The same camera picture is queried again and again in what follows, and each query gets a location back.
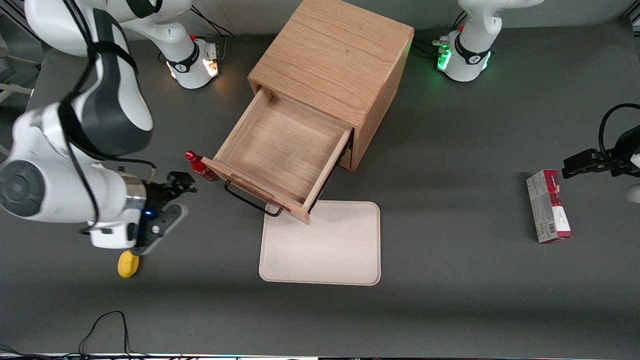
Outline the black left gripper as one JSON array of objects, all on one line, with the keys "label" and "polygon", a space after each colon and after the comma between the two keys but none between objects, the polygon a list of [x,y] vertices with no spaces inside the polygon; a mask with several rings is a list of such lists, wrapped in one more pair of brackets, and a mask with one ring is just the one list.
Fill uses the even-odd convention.
[{"label": "black left gripper", "polygon": [[[640,177],[638,165],[633,164],[633,155],[639,154],[640,126],[627,130],[618,137],[613,148],[605,151],[608,155],[608,166],[612,177],[627,175]],[[588,148],[563,160],[562,177],[565,180],[581,174],[603,173],[607,171],[605,155],[594,148]]]}]

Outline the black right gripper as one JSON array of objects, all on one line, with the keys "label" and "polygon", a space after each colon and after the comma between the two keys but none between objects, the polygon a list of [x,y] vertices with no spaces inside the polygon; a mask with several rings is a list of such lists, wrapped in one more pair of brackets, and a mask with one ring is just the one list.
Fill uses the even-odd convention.
[{"label": "black right gripper", "polygon": [[192,186],[195,179],[187,172],[170,171],[164,183],[144,182],[146,203],[142,208],[142,225],[149,227],[156,223],[165,223],[177,217],[175,207],[167,207],[170,201],[180,198],[183,194],[197,193]]}]

